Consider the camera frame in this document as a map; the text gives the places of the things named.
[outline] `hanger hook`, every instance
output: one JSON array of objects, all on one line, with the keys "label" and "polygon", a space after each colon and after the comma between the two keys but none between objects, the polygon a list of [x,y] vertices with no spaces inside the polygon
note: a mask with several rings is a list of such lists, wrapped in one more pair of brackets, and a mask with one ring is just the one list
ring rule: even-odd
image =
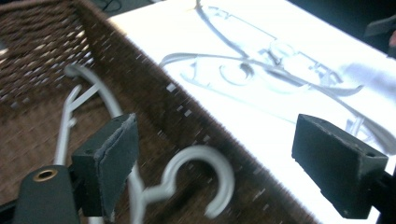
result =
[{"label": "hanger hook", "polygon": [[[231,164],[213,147],[191,146],[177,153],[176,156],[169,161],[163,171],[161,185],[143,189],[142,182],[130,182],[130,184],[134,185],[133,201],[139,202],[134,203],[134,208],[132,208],[134,224],[141,223],[148,203],[166,200],[175,194],[178,169],[187,161],[194,160],[209,163],[214,168],[219,179],[218,193],[215,199],[206,207],[205,216],[214,218],[224,210],[230,202],[234,190],[235,181]],[[137,167],[134,168],[133,174],[138,177]]]}]

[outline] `brown wicker texture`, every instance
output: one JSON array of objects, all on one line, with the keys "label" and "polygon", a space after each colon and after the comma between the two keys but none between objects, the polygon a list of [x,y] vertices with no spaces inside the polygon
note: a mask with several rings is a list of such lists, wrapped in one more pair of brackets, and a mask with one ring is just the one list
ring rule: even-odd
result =
[{"label": "brown wicker texture", "polygon": [[[52,163],[64,100],[77,84],[89,86],[82,79],[64,77],[63,69],[81,63],[116,94],[124,112],[137,114],[138,164],[146,186],[159,184],[170,159],[194,144],[217,148],[233,166],[235,192],[219,217],[204,216],[217,191],[216,175],[208,165],[192,161],[177,175],[177,194],[151,204],[145,223],[315,222],[178,85],[168,91],[172,80],[89,3],[41,0],[5,5],[0,7],[0,27],[0,41],[7,46],[0,55],[0,203],[18,196],[25,175]],[[70,153],[110,119],[99,97],[74,114],[78,124],[71,131]],[[123,197],[117,223],[128,222],[128,207]]]}]

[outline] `black clamp jaw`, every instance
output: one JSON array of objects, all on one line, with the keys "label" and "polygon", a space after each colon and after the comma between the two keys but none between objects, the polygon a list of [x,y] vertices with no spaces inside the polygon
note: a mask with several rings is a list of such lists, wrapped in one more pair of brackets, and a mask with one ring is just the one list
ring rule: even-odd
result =
[{"label": "black clamp jaw", "polygon": [[[396,29],[396,14],[379,21],[370,22],[367,25],[364,36],[374,36],[385,34]],[[390,46],[388,49],[388,56],[396,58],[396,46]]]},{"label": "black clamp jaw", "polygon": [[396,170],[388,157],[330,122],[299,115],[292,157],[345,218],[366,219],[374,206],[378,223],[396,223]]},{"label": "black clamp jaw", "polygon": [[16,201],[0,206],[0,223],[79,223],[86,217],[114,220],[138,154],[134,114],[116,117],[72,155],[72,165],[42,167],[27,175]]}]

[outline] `white plastic hanger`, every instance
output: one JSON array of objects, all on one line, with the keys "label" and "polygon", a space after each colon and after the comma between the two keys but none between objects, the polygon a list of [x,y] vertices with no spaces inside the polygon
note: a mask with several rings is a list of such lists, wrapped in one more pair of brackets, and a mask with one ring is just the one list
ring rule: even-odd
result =
[{"label": "white plastic hanger", "polygon": [[[105,102],[111,118],[122,115],[122,111],[114,95],[90,69],[78,64],[72,64],[66,66],[64,72],[67,77],[83,77],[92,84],[92,87],[76,99],[81,90],[81,86],[76,86],[64,102],[64,112],[54,160],[55,164],[65,163],[69,131],[70,128],[76,124],[76,120],[72,118],[72,112],[90,99],[95,93],[98,93]],[[214,148],[208,146],[193,146],[180,151],[169,161],[163,172],[161,185],[144,189],[143,180],[138,173],[137,164],[133,167],[132,172],[128,176],[131,223],[142,223],[148,203],[154,203],[172,197],[176,191],[176,175],[178,169],[185,162],[192,160],[208,162],[215,169],[219,179],[218,194],[206,208],[205,215],[209,218],[214,218],[224,210],[233,195],[233,168]],[[104,223],[101,217],[90,217],[89,221],[90,224]]]}]

